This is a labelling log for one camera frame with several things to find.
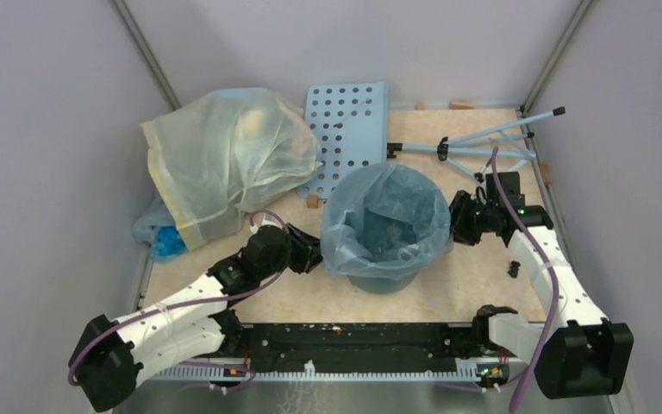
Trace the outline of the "blue crumpled bag at wall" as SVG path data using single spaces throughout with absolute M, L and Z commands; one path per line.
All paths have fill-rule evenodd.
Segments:
M 148 256 L 155 262 L 168 262 L 189 251 L 160 196 L 156 196 L 147 211 L 134 222 L 132 235 L 138 243 L 148 245 Z

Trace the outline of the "small black plastic part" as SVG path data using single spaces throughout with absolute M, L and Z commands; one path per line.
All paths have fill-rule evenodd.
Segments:
M 512 260 L 512 261 L 509 263 L 509 268 L 508 268 L 507 274 L 508 274 L 512 279 L 517 279 L 517 278 L 518 278 L 518 274 L 519 274 L 520 267 L 521 267 L 521 263 L 520 263 L 519 261 L 517 261 L 517 260 Z

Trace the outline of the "large translucent yellowish bag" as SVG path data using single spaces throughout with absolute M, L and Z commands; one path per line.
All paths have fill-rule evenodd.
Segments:
M 244 216 L 309 181 L 319 140 L 266 88 L 212 91 L 141 124 L 147 167 L 184 245 L 238 232 Z

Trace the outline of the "light blue metal stool frame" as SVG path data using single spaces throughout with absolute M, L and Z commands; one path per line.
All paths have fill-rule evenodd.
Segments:
M 503 149 L 498 150 L 498 154 L 504 158 L 516 160 L 516 163 L 509 169 L 509 171 L 517 172 L 526 164 L 534 163 L 537 158 L 536 152 L 525 146 L 525 140 L 531 140 L 534 138 L 534 131 L 521 132 L 518 135 L 508 134 L 508 131 L 514 128 L 528 127 L 533 122 L 546 120 L 556 116 L 563 116 L 565 113 L 565 107 L 560 106 L 547 112 L 533 116 L 526 116 L 514 122 L 505 123 L 504 125 L 490 129 L 484 129 L 459 138 L 450 139 L 449 137 L 443 137 L 436 145 L 388 142 L 386 156 L 388 160 L 394 160 L 397 157 L 397 154 L 401 152 L 435 154 L 438 161 L 455 167 L 474 181 L 482 182 L 483 173 L 488 169 L 487 166 L 484 166 L 480 172 L 474 172 L 470 168 L 454 160 L 453 156 L 470 155 L 490 157 L 493 153 L 493 147 L 503 147 Z

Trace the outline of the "wooden block left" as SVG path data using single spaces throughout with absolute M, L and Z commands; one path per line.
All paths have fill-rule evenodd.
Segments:
M 316 195 L 308 195 L 306 198 L 306 206 L 308 209 L 318 209 L 319 198 Z

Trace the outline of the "light blue trash bag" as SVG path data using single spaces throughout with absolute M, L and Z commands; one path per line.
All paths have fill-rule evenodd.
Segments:
M 397 282 L 452 246 L 452 215 L 440 187 L 414 168 L 377 163 L 349 173 L 324 206 L 321 251 L 333 276 Z

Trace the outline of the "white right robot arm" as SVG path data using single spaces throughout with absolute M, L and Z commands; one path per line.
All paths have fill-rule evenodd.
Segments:
M 546 319 L 536 327 L 509 306 L 487 304 L 472 320 L 467 345 L 482 355 L 505 349 L 520 358 L 549 399 L 616 395 L 626 379 L 633 332 L 591 300 L 546 209 L 526 203 L 518 173 L 479 180 L 475 192 L 457 191 L 449 205 L 453 240 L 474 246 L 484 234 L 499 237 L 514 257 L 509 272 L 526 273 Z

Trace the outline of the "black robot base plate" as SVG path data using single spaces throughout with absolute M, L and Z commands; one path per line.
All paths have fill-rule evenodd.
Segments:
M 214 358 L 258 373 L 451 373 L 460 361 L 515 354 L 484 342 L 469 323 L 256 323 L 224 340 Z

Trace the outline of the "light blue perforated board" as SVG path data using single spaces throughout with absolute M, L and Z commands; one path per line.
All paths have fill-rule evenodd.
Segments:
M 385 162 L 389 112 L 387 81 L 311 86 L 305 121 L 320 142 L 321 165 L 297 187 L 297 195 L 326 199 L 350 172 Z

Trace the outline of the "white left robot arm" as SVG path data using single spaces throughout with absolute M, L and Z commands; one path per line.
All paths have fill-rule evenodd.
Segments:
M 236 253 L 185 288 L 133 313 L 91 319 L 68 361 L 67 381 L 97 412 L 125 401 L 156 373 L 201 354 L 236 354 L 241 324 L 233 305 L 286 270 L 309 273 L 322 262 L 319 238 L 293 225 L 262 225 Z

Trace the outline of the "teal plastic trash bin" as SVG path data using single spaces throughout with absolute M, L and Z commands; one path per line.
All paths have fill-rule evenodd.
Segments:
M 390 279 L 385 277 L 360 277 L 345 273 L 349 282 L 364 292 L 386 295 L 400 292 L 410 285 L 416 278 L 418 272 L 408 273 L 400 279 Z

